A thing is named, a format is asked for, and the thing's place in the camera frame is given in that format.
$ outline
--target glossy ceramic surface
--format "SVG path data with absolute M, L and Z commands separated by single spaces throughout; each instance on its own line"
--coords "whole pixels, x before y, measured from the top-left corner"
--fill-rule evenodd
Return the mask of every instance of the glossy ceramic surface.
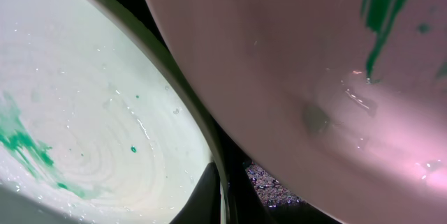
M 147 0 L 225 131 L 347 223 L 445 223 L 445 0 Z
M 0 13 L 0 222 L 169 223 L 211 153 L 154 53 L 94 1 Z

